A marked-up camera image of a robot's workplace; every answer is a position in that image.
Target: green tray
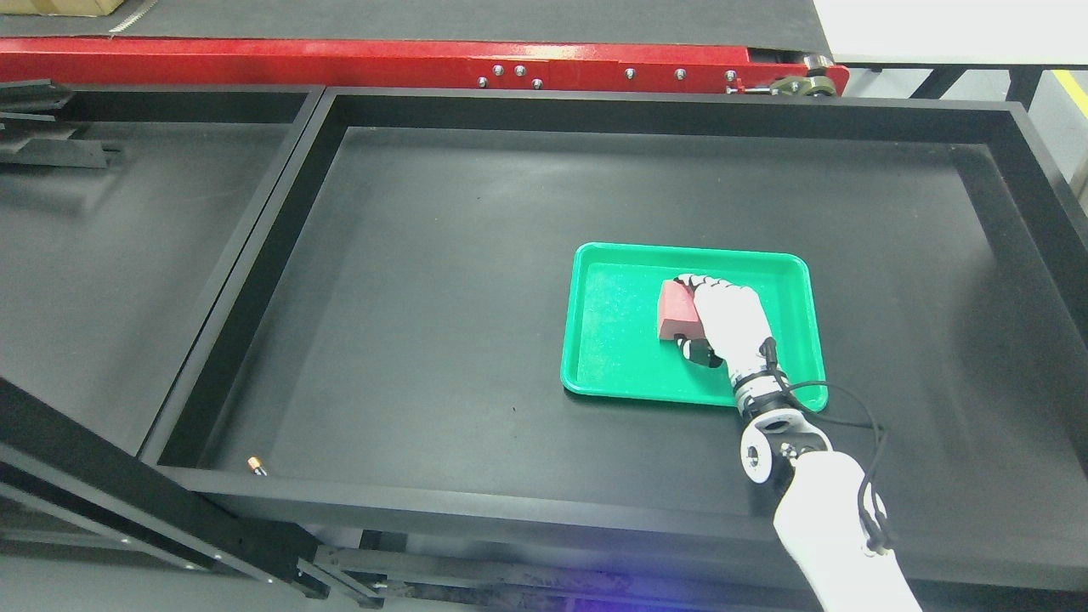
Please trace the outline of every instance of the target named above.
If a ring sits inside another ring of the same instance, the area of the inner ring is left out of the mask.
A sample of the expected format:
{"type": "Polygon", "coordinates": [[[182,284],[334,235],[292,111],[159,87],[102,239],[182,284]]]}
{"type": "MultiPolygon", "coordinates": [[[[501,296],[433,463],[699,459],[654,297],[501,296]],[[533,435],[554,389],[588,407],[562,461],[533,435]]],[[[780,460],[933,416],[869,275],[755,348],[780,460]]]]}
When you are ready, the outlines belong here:
{"type": "MultiPolygon", "coordinates": [[[[662,282],[683,272],[751,286],[759,294],[779,362],[793,382],[824,379],[808,267],[784,253],[589,243],[574,253],[560,378],[574,393],[733,406],[726,368],[707,368],[657,339],[662,282]]],[[[811,409],[827,389],[799,389],[811,409]]]]}

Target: red block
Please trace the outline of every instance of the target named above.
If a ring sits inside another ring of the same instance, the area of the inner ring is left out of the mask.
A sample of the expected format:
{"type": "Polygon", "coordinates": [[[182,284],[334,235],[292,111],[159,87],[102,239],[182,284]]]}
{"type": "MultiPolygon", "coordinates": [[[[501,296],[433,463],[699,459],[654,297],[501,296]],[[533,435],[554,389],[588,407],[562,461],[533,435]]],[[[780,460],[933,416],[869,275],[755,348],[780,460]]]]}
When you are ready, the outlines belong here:
{"type": "Polygon", "coordinates": [[[689,340],[706,338],[691,291],[669,280],[662,284],[662,294],[657,298],[657,338],[672,340],[678,333],[689,340]]]}

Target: robotic arm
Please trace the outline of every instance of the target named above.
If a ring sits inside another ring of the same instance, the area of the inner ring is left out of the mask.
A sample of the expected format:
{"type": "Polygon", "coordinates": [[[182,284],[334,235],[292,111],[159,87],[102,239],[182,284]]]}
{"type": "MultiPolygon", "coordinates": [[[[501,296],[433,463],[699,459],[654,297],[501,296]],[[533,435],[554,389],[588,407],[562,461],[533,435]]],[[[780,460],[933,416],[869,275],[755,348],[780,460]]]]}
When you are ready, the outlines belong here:
{"type": "Polygon", "coordinates": [[[676,281],[693,293],[706,333],[706,343],[678,338],[681,352],[704,364],[725,360],[737,408],[747,421],[740,446],[744,472],[757,484],[792,475],[775,530],[820,604],[828,612],[920,612],[887,548],[883,503],[870,494],[871,486],[862,490],[865,473],[857,462],[833,450],[805,419],[778,367],[758,294],[703,276],[676,281]]]}

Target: black cable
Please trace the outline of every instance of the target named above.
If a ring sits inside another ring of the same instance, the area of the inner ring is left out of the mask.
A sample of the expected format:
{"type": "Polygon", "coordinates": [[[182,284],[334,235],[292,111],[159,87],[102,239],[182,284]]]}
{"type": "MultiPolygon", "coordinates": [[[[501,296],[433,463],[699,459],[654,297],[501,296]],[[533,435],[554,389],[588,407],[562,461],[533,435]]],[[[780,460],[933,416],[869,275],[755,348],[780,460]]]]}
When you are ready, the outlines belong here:
{"type": "MultiPolygon", "coordinates": [[[[840,384],[828,382],[826,380],[811,380],[806,382],[799,382],[796,384],[790,384],[789,387],[782,387],[782,389],[792,393],[794,389],[802,389],[805,387],[827,387],[828,389],[834,389],[853,400],[854,403],[861,406],[862,411],[865,412],[865,416],[868,417],[868,427],[873,430],[873,458],[869,460],[869,465],[865,468],[865,476],[862,478],[862,484],[857,487],[857,513],[858,517],[869,531],[869,548],[876,547],[891,550],[891,534],[890,528],[888,527],[888,516],[880,511],[880,506],[877,504],[876,487],[871,486],[877,464],[880,462],[880,457],[883,454],[885,443],[888,440],[888,430],[877,421],[877,418],[873,415],[873,411],[865,405],[865,402],[863,402],[861,397],[854,394],[854,392],[850,389],[840,384]],[[876,524],[874,524],[874,518],[869,516],[868,511],[865,510],[866,488],[869,490],[869,503],[873,505],[873,516],[876,517],[876,524]]],[[[806,414],[817,420],[824,420],[836,425],[846,427],[866,427],[864,424],[834,419],[813,411],[806,411],[806,414]]]]}
{"type": "Polygon", "coordinates": [[[778,388],[786,394],[783,397],[786,403],[799,411],[804,411],[805,407],[798,400],[796,395],[790,391],[790,385],[786,383],[784,375],[781,368],[778,367],[778,342],[775,341],[775,336],[769,335],[767,340],[763,341],[763,344],[759,346],[759,353],[763,354],[763,358],[766,362],[767,371],[775,377],[778,388]]]}

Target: metal bracket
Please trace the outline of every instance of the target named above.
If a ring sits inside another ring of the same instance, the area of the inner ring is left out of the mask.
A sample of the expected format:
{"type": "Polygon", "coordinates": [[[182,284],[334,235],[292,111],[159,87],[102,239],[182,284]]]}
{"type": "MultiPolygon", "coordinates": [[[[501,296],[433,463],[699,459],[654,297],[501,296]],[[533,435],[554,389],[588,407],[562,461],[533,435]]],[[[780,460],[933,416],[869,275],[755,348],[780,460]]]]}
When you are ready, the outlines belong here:
{"type": "Polygon", "coordinates": [[[342,574],[387,575],[390,579],[381,589],[383,598],[428,599],[507,610],[597,610],[603,609],[599,602],[625,610],[651,605],[663,612],[815,607],[812,593],[801,590],[380,550],[321,547],[314,564],[342,574]]]}
{"type": "Polygon", "coordinates": [[[752,419],[741,433],[741,467],[762,485],[812,451],[830,451],[831,440],[796,408],[778,408],[752,419]]]}
{"type": "Polygon", "coordinates": [[[3,378],[0,462],[7,492],[52,504],[61,518],[103,524],[111,530],[98,533],[122,543],[137,536],[183,566],[222,563],[313,597],[327,593],[324,585],[299,579],[299,559],[312,558],[320,543],[300,527],[227,514],[3,378]]]}
{"type": "Polygon", "coordinates": [[[786,76],[766,87],[726,87],[726,94],[763,94],[768,96],[837,96],[834,82],[824,75],[786,76]]]}
{"type": "Polygon", "coordinates": [[[0,539],[128,550],[149,554],[184,570],[210,570],[213,564],[203,555],[158,534],[139,529],[94,504],[75,500],[7,464],[0,464],[0,497],[39,513],[37,523],[50,516],[66,526],[58,529],[55,525],[32,523],[27,528],[26,516],[4,512],[0,515],[0,539]]]}
{"type": "Polygon", "coordinates": [[[0,163],[106,168],[98,140],[70,139],[76,127],[51,114],[75,95],[48,79],[0,83],[0,163]]]}

